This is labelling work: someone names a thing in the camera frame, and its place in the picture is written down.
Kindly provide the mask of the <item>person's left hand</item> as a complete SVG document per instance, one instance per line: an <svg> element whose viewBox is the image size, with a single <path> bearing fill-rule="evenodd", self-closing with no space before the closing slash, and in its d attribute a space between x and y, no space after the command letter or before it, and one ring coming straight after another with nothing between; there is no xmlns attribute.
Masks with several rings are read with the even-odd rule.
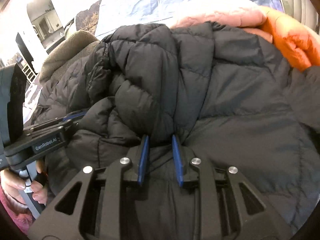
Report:
<svg viewBox="0 0 320 240"><path fill-rule="evenodd" d="M19 207L25 207L25 201L21 197L19 191L25 189L25 182L14 172L9 169L1 171L1 187L7 199ZM31 191L33 200L40 204L46 205L48 200L48 186L42 185L38 181L31 183Z"/></svg>

